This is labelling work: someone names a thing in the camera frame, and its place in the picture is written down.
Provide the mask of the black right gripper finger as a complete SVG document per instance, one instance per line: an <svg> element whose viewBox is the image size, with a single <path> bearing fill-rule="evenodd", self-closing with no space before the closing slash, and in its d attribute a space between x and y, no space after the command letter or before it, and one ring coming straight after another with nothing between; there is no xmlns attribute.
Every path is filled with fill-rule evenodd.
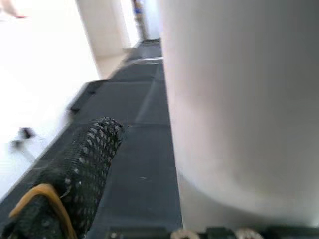
<svg viewBox="0 0 319 239"><path fill-rule="evenodd" d="M85 238L123 135L123 125L109 117L77 127L10 211L1 238Z"/></svg>

